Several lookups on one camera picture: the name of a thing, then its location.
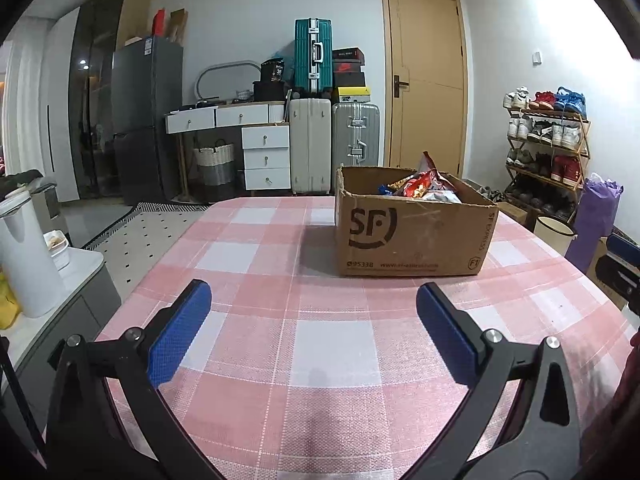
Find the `white red noodle bag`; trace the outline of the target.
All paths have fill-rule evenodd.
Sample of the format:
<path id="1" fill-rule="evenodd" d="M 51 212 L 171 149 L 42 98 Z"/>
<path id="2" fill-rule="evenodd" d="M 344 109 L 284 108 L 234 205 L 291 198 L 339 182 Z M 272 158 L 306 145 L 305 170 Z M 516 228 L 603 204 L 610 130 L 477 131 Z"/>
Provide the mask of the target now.
<path id="1" fill-rule="evenodd" d="M 447 204 L 461 204 L 460 198 L 456 191 L 448 190 L 448 188 L 440 188 L 439 190 L 429 190 L 421 195 L 421 200 L 428 202 L 439 202 Z"/>

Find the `red snack bag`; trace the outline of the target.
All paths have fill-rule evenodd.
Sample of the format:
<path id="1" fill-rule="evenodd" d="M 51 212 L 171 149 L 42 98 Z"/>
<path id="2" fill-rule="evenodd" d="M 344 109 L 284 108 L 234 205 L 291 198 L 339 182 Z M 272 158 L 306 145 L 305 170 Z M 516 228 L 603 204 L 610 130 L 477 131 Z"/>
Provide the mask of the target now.
<path id="1" fill-rule="evenodd" d="M 399 195 L 420 200 L 421 195 L 426 191 L 439 190 L 440 188 L 456 191 L 456 188 L 439 173 L 428 151 L 424 151 L 419 162 L 418 171 L 406 183 L 401 185 Z"/>

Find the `blue cookie packet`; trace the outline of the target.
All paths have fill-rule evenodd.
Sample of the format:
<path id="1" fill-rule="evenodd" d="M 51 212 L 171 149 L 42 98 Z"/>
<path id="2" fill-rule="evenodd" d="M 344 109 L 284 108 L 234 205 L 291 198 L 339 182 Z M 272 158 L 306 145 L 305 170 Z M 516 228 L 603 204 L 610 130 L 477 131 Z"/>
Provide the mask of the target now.
<path id="1" fill-rule="evenodd" d="M 381 185 L 378 188 L 378 194 L 385 195 L 385 196 L 393 196 L 395 194 L 395 191 L 386 185 Z"/>

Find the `purple paper bag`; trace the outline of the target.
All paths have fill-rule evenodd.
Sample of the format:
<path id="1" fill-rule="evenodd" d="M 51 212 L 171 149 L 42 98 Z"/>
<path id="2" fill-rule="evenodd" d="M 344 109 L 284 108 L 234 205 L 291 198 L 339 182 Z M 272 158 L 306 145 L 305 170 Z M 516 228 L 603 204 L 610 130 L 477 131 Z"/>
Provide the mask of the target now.
<path id="1" fill-rule="evenodd" d="M 584 192 L 577 208 L 576 237 L 568 246 L 565 258 L 586 274 L 596 254 L 599 240 L 608 237 L 614 226 L 623 185 L 603 179 L 593 172 L 585 180 Z"/>

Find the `cream trash bin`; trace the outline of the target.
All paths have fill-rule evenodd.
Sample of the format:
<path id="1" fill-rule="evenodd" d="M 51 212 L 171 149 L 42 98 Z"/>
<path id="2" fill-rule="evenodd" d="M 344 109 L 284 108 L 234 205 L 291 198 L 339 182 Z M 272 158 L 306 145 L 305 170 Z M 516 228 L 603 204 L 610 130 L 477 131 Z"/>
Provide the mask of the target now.
<path id="1" fill-rule="evenodd" d="M 536 219 L 534 234 L 561 256 L 566 255 L 570 244 L 577 238 L 577 233 L 571 226 L 549 216 L 539 216 Z"/>

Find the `bamboo shoe rack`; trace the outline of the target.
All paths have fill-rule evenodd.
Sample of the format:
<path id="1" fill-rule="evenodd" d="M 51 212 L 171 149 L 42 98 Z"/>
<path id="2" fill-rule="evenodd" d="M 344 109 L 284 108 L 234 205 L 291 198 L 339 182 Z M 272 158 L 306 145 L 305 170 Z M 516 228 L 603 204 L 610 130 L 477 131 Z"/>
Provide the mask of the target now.
<path id="1" fill-rule="evenodd" d="M 534 217 L 572 224 L 586 187 L 591 122 L 548 108 L 509 108 L 506 201 Z"/>

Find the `SF cardboard box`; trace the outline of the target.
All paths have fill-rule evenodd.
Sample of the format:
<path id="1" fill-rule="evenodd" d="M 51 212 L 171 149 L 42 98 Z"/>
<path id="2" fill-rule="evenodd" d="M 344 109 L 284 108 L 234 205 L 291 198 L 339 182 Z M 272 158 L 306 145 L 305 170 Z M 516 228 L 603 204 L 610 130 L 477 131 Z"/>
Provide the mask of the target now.
<path id="1" fill-rule="evenodd" d="M 499 209 L 450 174 L 457 204 L 385 196 L 411 169 L 342 167 L 335 180 L 337 270 L 345 276 L 448 278 L 480 272 Z"/>

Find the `white drawer desk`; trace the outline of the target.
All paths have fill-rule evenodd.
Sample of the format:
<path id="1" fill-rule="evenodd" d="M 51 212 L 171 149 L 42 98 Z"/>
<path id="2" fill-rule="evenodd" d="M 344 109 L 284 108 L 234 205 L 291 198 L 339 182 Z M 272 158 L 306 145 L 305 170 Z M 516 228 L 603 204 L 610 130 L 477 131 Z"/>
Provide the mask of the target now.
<path id="1" fill-rule="evenodd" d="M 176 110 L 166 116 L 169 134 L 211 133 L 234 146 L 235 168 L 248 192 L 288 191 L 291 184 L 290 126 L 285 102 L 215 105 Z"/>

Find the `silver suitcase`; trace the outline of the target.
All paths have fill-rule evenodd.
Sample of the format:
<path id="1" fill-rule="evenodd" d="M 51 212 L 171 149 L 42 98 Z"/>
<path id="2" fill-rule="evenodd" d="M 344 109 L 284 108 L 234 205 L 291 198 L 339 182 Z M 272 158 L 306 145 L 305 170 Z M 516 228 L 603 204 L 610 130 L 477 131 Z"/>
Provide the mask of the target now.
<path id="1" fill-rule="evenodd" d="M 380 150 L 380 110 L 372 103 L 332 106 L 332 165 L 376 166 Z"/>

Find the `dark grey refrigerator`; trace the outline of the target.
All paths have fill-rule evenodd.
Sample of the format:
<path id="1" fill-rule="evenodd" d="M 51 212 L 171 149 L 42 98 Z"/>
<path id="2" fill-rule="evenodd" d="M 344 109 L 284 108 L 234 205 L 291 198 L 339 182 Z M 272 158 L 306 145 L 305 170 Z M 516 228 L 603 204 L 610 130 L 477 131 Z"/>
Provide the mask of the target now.
<path id="1" fill-rule="evenodd" d="M 166 116 L 182 105 L 183 48 L 149 36 L 114 53 L 116 166 L 127 205 L 169 203 L 180 192 L 177 141 Z"/>

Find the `oval mirror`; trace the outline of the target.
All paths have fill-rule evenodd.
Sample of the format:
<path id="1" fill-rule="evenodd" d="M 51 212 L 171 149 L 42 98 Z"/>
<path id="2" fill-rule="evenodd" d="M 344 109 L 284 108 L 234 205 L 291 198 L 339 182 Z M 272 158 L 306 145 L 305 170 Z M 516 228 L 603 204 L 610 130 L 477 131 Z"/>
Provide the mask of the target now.
<path id="1" fill-rule="evenodd" d="M 195 78 L 194 94 L 199 101 L 247 100 L 259 78 L 260 65 L 253 61 L 212 65 Z"/>

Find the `stack of shoe boxes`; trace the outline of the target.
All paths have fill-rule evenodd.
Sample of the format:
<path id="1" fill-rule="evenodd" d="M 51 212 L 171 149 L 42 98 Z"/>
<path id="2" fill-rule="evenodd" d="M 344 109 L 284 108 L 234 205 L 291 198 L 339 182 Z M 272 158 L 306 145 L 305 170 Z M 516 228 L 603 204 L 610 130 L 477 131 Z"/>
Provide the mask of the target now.
<path id="1" fill-rule="evenodd" d="M 363 52 L 357 47 L 332 51 L 333 103 L 367 103 L 371 90 L 366 83 Z"/>

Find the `black bag on desk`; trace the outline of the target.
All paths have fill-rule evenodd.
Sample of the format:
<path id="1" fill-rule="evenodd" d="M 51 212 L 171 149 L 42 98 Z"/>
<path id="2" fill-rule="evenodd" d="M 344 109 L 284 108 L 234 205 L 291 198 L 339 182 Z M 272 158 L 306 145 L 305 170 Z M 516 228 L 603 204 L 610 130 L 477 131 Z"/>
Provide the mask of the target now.
<path id="1" fill-rule="evenodd" d="M 270 58 L 260 64 L 261 82 L 281 82 L 284 81 L 285 62 L 284 58 Z"/>

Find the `black glass cabinet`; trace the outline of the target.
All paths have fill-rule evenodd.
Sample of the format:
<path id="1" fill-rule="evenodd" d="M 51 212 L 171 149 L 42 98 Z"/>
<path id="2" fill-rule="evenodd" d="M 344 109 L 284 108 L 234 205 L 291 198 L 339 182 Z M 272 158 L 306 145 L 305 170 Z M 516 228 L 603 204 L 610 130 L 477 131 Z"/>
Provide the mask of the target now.
<path id="1" fill-rule="evenodd" d="M 151 0 L 88 0 L 79 7 L 68 83 L 68 128 L 82 200 L 120 194 L 112 113 L 113 58 L 148 33 Z"/>

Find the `teal suitcase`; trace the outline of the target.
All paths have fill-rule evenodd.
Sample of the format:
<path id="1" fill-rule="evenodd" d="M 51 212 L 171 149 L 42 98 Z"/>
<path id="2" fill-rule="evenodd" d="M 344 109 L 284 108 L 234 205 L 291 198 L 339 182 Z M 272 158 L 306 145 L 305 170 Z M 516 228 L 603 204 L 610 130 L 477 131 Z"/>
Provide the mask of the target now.
<path id="1" fill-rule="evenodd" d="M 332 22 L 323 18 L 295 21 L 294 87 L 307 94 L 333 88 Z"/>

